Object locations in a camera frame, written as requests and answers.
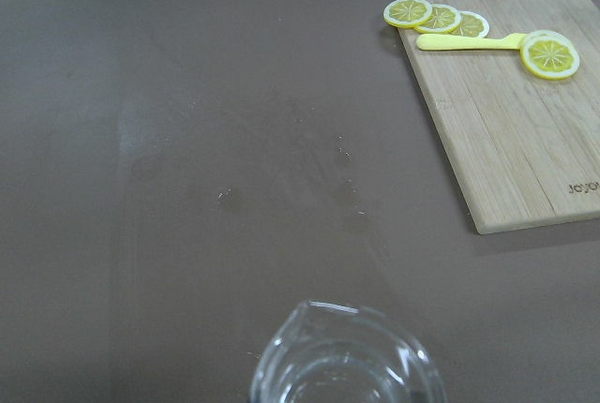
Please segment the clear glass measuring cup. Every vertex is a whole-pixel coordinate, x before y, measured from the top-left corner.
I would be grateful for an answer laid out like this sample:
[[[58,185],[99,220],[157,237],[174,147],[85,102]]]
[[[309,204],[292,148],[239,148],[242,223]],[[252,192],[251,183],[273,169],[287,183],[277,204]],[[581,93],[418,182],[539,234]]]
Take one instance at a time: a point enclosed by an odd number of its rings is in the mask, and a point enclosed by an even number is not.
[[[367,306],[306,300],[277,329],[251,402],[445,402],[443,378],[402,324]]]

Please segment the lemon slice at board corner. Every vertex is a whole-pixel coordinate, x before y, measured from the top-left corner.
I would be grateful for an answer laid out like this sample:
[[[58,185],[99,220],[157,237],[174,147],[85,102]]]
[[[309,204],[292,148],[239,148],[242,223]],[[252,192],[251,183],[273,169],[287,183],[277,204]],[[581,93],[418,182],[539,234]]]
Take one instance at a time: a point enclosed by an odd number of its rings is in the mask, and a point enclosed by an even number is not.
[[[383,10],[383,19],[397,28],[413,28],[426,22],[433,6],[426,0],[395,0]]]

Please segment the middle lemon slice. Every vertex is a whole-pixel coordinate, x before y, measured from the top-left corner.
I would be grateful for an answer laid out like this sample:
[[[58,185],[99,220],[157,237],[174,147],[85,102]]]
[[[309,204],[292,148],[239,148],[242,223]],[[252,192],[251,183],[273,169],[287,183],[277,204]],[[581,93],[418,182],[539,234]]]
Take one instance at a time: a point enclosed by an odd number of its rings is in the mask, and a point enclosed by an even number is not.
[[[430,17],[414,27],[421,34],[447,34],[460,26],[462,14],[455,7],[433,4]]]

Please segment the wooden cutting board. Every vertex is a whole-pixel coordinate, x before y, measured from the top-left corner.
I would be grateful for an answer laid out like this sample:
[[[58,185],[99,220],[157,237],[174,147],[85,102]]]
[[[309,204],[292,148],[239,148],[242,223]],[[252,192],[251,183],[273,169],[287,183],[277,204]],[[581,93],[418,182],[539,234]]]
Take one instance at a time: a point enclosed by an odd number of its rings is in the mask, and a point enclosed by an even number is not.
[[[599,215],[599,10],[593,0],[442,0],[492,37],[549,29],[581,59],[565,80],[515,51],[423,52],[400,38],[474,225],[482,234]]]

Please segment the yellow plastic knife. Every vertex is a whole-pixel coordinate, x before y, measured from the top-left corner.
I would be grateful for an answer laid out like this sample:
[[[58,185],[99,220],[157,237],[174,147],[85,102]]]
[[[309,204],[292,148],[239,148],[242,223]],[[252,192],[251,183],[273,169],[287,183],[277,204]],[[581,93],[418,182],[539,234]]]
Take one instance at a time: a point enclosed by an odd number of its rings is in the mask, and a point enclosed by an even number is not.
[[[416,46],[422,51],[518,50],[526,36],[521,33],[502,38],[423,34],[416,40]]]

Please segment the lower lemon slice under knife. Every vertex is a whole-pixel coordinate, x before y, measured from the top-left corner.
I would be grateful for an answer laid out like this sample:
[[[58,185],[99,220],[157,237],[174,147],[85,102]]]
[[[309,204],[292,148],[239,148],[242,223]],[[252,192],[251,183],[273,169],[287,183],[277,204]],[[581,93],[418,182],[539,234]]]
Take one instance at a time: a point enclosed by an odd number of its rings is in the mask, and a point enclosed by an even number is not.
[[[561,34],[559,32],[556,32],[556,31],[547,30],[547,29],[540,29],[540,30],[532,31],[531,33],[528,34],[528,37],[531,37],[531,38],[534,38],[534,37],[553,37],[553,38],[559,39],[562,43],[571,42],[563,34]]]

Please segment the top lemon slice on knife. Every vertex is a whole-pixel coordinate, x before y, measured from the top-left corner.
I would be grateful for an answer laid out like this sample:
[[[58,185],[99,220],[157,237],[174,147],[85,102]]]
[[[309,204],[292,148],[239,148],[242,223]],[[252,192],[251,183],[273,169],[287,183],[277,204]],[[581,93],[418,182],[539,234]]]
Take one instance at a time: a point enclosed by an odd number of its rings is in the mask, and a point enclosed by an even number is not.
[[[546,80],[567,79],[580,67],[578,50],[562,37],[529,37],[521,45],[520,56],[525,68]]]

